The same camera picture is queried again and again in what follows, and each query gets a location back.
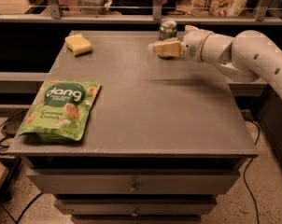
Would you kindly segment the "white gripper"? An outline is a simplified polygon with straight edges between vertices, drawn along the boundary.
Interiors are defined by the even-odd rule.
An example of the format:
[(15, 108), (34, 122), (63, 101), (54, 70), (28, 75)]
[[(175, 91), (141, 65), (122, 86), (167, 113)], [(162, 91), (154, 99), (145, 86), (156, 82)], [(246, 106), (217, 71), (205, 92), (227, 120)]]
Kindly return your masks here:
[(184, 53), (188, 59), (201, 63), (204, 42), (212, 34), (212, 31), (199, 29), (193, 25), (185, 25), (183, 43), (177, 38), (160, 40), (149, 44), (148, 51), (162, 57), (179, 57)]

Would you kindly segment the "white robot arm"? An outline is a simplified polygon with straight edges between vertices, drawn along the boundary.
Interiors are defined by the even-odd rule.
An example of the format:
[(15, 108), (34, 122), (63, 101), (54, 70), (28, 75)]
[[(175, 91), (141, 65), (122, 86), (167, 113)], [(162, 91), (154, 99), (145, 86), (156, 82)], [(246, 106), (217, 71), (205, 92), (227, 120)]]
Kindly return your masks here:
[(263, 78), (282, 99), (282, 50), (258, 31), (247, 30), (232, 37), (188, 25), (182, 39), (174, 37), (151, 43), (148, 51), (209, 63), (237, 82)]

